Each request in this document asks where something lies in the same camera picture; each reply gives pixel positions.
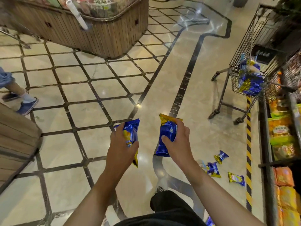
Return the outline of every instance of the display bin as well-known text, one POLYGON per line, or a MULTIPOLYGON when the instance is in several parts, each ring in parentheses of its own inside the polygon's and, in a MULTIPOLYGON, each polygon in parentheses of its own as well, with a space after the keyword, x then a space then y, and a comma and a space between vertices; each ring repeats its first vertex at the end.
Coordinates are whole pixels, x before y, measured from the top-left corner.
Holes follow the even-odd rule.
POLYGON ((0 194, 33 159, 40 144, 40 128, 0 103, 0 194))
POLYGON ((87 31, 69 10, 25 0, 5 1, 7 11, 33 34, 103 58, 113 59, 126 54, 148 27, 148 0, 135 0, 110 18, 82 14, 89 25, 87 31))

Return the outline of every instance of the white sock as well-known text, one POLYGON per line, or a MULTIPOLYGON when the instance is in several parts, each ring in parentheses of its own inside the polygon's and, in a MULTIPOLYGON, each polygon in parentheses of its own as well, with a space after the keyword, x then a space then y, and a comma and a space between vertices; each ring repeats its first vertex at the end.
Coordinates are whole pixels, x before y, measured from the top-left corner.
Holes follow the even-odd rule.
POLYGON ((28 93, 25 93, 23 95, 20 96, 23 99, 23 103, 30 103, 30 102, 34 102, 36 100, 36 98, 30 96, 28 93))

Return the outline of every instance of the tiled floor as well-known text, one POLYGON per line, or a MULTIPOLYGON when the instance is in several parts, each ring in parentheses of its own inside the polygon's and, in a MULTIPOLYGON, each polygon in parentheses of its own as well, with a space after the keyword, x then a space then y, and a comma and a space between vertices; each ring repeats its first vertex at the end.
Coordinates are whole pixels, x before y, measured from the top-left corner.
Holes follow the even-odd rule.
MULTIPOLYGON (((118 60, 105 60, 52 42, 24 49, 0 35, 0 66, 40 99, 27 116, 42 129, 43 144, 30 163, 0 195, 0 226, 62 226, 105 166, 115 123, 140 118, 138 168, 126 171, 108 207, 104 224, 151 213, 149 200, 158 178, 168 174, 169 188, 207 219, 188 180, 171 158, 153 156, 159 137, 159 113, 182 118, 190 127, 195 159, 214 161, 219 150, 230 157, 214 178, 246 206, 246 188, 228 182, 227 172, 246 176, 246 123, 241 114, 222 108, 213 120, 227 68, 259 1, 245 8, 231 0, 150 0, 148 31, 118 60)), ((225 101, 245 108, 246 98, 228 87, 225 101)), ((18 109, 20 101, 8 106, 18 109)), ((252 110, 252 213, 264 220, 257 108, 252 110)))

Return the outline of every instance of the price sign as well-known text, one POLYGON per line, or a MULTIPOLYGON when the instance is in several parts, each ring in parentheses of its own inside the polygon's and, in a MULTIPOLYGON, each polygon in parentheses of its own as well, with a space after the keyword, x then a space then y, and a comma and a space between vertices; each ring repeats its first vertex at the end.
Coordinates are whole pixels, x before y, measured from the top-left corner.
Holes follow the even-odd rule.
POLYGON ((256 61, 263 64, 269 64, 276 54, 277 54, 277 50, 265 48, 258 44, 254 45, 251 52, 252 56, 257 56, 256 61))

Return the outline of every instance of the hazard stripe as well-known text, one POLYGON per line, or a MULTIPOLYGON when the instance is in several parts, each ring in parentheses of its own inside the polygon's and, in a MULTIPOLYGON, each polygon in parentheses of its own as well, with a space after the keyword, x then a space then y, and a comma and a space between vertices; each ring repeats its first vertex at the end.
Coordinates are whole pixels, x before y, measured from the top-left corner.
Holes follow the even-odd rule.
MULTIPOLYGON (((248 110, 251 105, 251 98, 247 97, 248 110)), ((251 113, 246 116, 246 208, 252 212, 252 155, 251 155, 251 113)))

